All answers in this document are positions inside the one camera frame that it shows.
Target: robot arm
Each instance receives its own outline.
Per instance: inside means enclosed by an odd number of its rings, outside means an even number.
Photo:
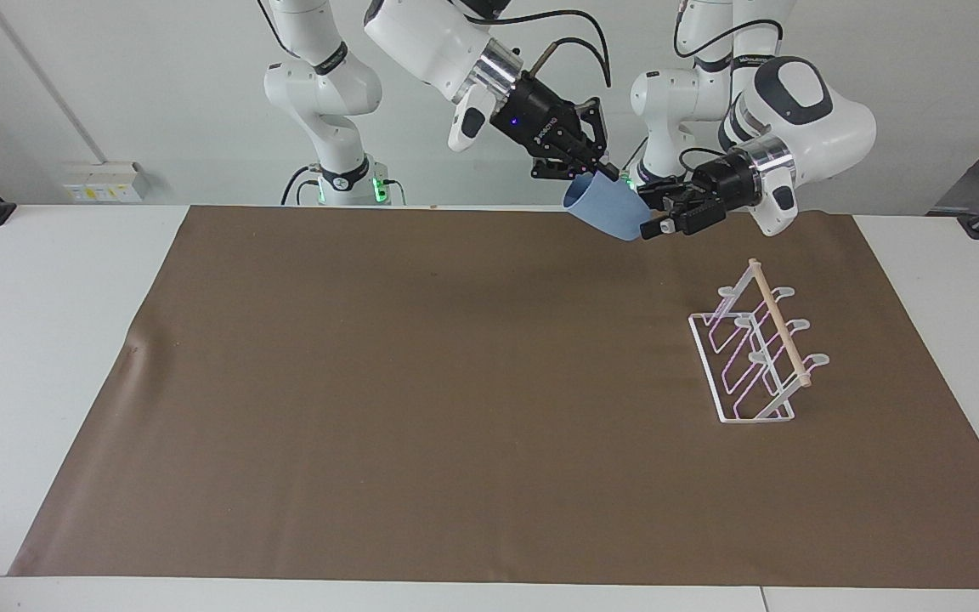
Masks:
[[[874,146],[874,115],[830,88],[811,62],[770,59],[729,111],[750,139],[702,164],[690,182],[638,190],[665,216],[642,235],[692,234],[746,207],[766,235],[784,231],[799,213],[795,190],[844,172]]]
[[[497,15],[507,2],[490,4],[489,14]],[[470,10],[485,16],[485,11]],[[559,97],[448,0],[373,0],[365,13],[365,32],[398,65],[457,105],[452,150],[465,150],[488,123],[533,156],[533,177],[573,179],[598,170],[618,178],[605,159],[599,99],[575,105]]]
[[[329,0],[269,3],[280,38],[300,58],[269,67],[263,81],[269,101],[312,139],[326,204],[378,204],[373,178],[385,170],[365,154],[358,128],[347,117],[376,111],[380,77],[342,41]]]
[[[679,155],[696,142],[683,122],[726,119],[731,100],[750,82],[757,66],[778,51],[777,30],[769,22],[784,22],[794,4],[795,0],[680,3],[673,48],[680,57],[693,58],[694,65],[690,70],[649,71],[634,82],[633,112],[648,124],[644,156],[626,169],[634,183],[664,181],[687,171]],[[733,36],[720,36],[734,27],[739,30]]]

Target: brown table cover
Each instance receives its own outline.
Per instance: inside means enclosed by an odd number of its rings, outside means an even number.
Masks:
[[[784,425],[687,325],[750,257]],[[195,207],[11,574],[979,588],[979,441],[848,217]]]

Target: wall socket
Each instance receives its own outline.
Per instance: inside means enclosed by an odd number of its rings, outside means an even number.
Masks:
[[[137,163],[109,161],[98,166],[70,164],[63,183],[76,202],[143,201],[149,193],[149,182]]]

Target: wooden dowel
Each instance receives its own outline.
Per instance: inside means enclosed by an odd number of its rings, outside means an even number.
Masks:
[[[795,341],[792,340],[792,332],[788,331],[788,322],[784,320],[784,313],[781,313],[777,299],[773,298],[769,281],[765,278],[765,272],[761,271],[761,261],[751,259],[750,270],[754,271],[754,280],[757,281],[758,289],[761,290],[761,299],[765,299],[766,307],[772,314],[772,322],[777,326],[780,340],[784,342],[784,351],[788,352],[788,358],[792,360],[792,367],[795,368],[795,375],[800,379],[800,385],[811,387],[811,373],[807,372],[807,368],[803,365],[803,356],[800,356],[800,350],[795,346]]]

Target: blue cup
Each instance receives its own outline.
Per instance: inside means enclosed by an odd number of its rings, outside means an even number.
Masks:
[[[625,181],[611,181],[602,172],[581,174],[564,194],[564,209],[615,239],[641,237],[641,224],[652,219],[648,205]]]

